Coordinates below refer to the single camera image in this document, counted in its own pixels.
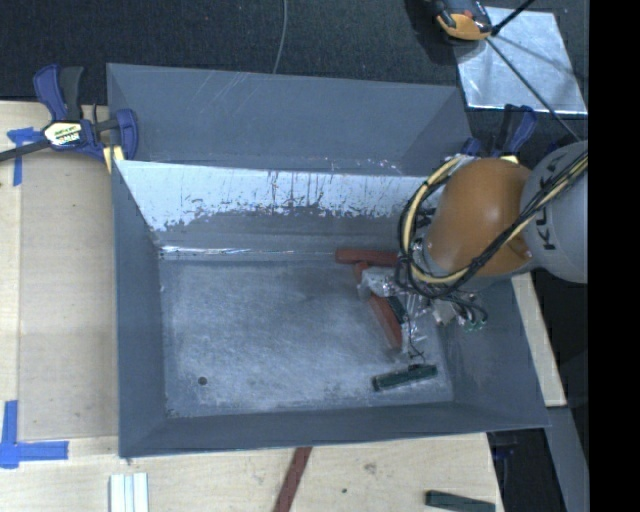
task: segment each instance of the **red object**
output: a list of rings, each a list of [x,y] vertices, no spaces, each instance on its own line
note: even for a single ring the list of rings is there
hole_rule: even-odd
[[[338,249],[336,251],[337,263],[355,265],[361,261],[376,267],[393,267],[398,262],[398,254],[372,249]]]
[[[291,459],[291,464],[289,465],[289,470],[284,478],[284,483],[280,488],[278,501],[276,501],[273,512],[289,512],[289,510],[291,510],[298,485],[300,485],[300,480],[302,480],[302,474],[311,456],[311,449],[311,446],[296,448],[296,451],[293,453],[293,458]]]
[[[393,267],[398,261],[395,252],[374,251],[369,249],[338,249],[336,262],[353,264],[353,271],[358,283],[362,281],[362,271],[369,266]],[[369,305],[382,326],[384,333],[393,349],[402,348],[402,328],[393,309],[384,297],[371,294]]]

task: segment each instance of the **gray bin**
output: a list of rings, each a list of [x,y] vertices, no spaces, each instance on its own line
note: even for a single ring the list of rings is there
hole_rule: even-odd
[[[473,333],[427,326],[406,362],[339,247],[396,250],[400,209],[469,137],[456,88],[110,65],[139,121],[113,170],[120,455],[543,427],[510,282]]]

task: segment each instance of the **wire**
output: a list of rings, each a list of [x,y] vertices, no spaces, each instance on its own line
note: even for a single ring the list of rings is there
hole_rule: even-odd
[[[278,47],[278,55],[276,56],[276,63],[273,65],[272,74],[276,74],[278,71],[278,65],[280,64],[280,57],[282,56],[282,48],[284,48],[284,39],[287,35],[287,23],[288,23],[288,13],[287,13],[287,0],[282,0],[282,34],[280,35],[280,46]]]
[[[487,248],[469,265],[445,276],[434,276],[422,268],[411,254],[410,241],[415,232],[415,215],[419,204],[434,192],[434,186],[440,186],[455,171],[454,165],[461,158],[449,160],[438,168],[432,176],[423,183],[412,198],[407,202],[398,223],[398,237],[403,264],[407,264],[407,280],[414,290],[430,299],[450,298],[460,287],[471,279],[504,245],[515,238],[534,218],[534,216],[546,206],[546,204],[559,193],[571,185],[584,172],[588,165],[588,153],[582,152],[570,165],[557,173],[553,178],[534,194],[525,205],[516,220],[506,230],[500,233]]]
[[[511,69],[511,71],[513,71],[515,73],[515,75],[520,79],[520,81],[526,86],[527,89],[529,89],[531,91],[531,93],[538,98],[538,101],[540,101],[540,103],[542,103],[545,108],[549,111],[549,113],[562,125],[562,127],[576,140],[576,142],[580,142],[582,139],[580,139],[580,137],[578,137],[578,135],[576,134],[576,132],[574,132],[567,123],[565,123],[560,116],[556,113],[556,111],[553,109],[553,107],[547,103],[545,101],[545,99],[540,96],[540,93],[538,93],[538,91],[536,91],[533,86],[527,81],[527,79],[522,76],[522,74],[520,73],[520,71],[518,71],[515,66],[509,61],[509,59],[507,59],[507,57],[505,57],[504,53],[502,53],[498,47],[490,40],[490,38],[486,39],[487,43],[489,44],[489,46],[491,46],[491,48],[493,48],[495,50],[495,52],[498,54],[498,56],[504,61],[504,63],[509,66],[509,68]]]

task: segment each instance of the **black carpet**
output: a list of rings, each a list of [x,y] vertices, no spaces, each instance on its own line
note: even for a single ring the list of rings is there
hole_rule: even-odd
[[[492,0],[486,5],[515,8],[520,2]],[[288,0],[287,6],[278,73],[458,83],[453,49],[419,0]],[[555,14],[588,105],[588,0],[540,0],[530,9]],[[85,104],[106,104],[108,62],[269,73],[282,22],[282,0],[2,2],[0,98],[35,101],[33,74],[53,62],[85,67],[80,90]],[[472,133],[488,143],[499,130],[502,114],[469,110],[468,119]],[[567,123],[587,138],[585,118],[569,118]],[[565,137],[556,120],[540,115],[536,133],[520,155],[522,162],[534,166],[551,143]],[[587,346],[587,286],[563,282],[545,271],[536,271],[534,281],[562,370],[563,363]],[[588,402],[586,409],[580,405],[576,417],[588,454]],[[507,511],[563,510],[548,457],[530,456],[542,453],[542,432],[517,438],[509,459]]]

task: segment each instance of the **aluminum foil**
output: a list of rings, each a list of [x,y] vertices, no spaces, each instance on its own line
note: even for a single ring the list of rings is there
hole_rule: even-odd
[[[495,26],[510,9],[487,7]],[[558,114],[587,114],[560,30],[552,13],[524,11],[491,42]],[[503,109],[506,103],[548,112],[491,46],[455,47],[467,105]]]

